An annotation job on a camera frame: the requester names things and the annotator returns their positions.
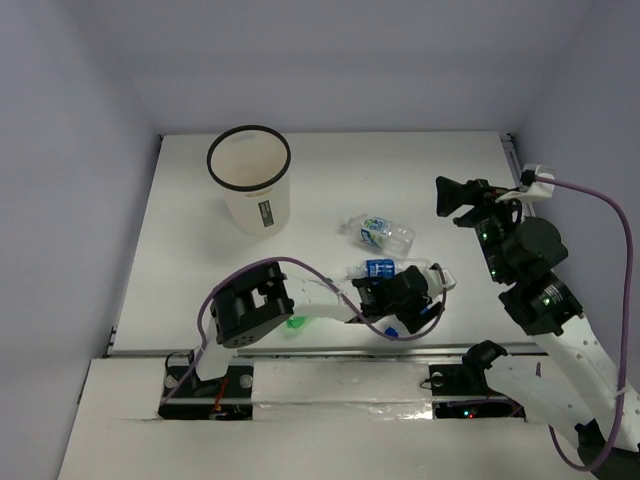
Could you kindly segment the clear bottle green white label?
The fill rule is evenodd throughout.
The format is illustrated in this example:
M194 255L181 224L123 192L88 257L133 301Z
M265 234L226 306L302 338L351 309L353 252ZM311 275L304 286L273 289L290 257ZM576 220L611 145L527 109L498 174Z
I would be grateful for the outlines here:
M395 258L406 258L416 237L413 229L370 214L344 217L340 221L340 232Z

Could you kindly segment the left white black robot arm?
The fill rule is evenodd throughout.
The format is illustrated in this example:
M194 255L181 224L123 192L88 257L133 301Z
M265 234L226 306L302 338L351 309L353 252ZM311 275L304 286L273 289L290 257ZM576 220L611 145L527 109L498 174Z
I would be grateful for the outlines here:
M201 304L196 317L200 345L160 404L168 404L186 381L198 394L215 392L221 370L202 360L215 345L247 347L293 316L363 324L388 341L417 341L438 325L456 285L437 263L411 265L391 278L365 277L345 284L291 257L253 262L222 280Z

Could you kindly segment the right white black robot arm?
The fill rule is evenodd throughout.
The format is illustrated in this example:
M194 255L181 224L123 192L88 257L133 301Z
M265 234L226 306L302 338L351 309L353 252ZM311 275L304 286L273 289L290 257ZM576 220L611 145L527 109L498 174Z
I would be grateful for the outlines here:
M436 180L436 213L475 231L493 282L506 285L499 296L508 316L556 363L575 392L569 394L521 366L503 347L483 341L462 358L460 379L470 391L501 394L563 437L580 461L574 468L598 479L639 476L639 394L628 381L630 307L622 308L620 356L613 361L596 338L584 308L554 273L568 256L557 228L539 217L515 217L524 203L545 200L556 187L608 203L623 226L626 266L623 299L630 299L634 247L621 207L610 197L566 183L540 167L526 170L521 186L505 189L482 179L464 184Z

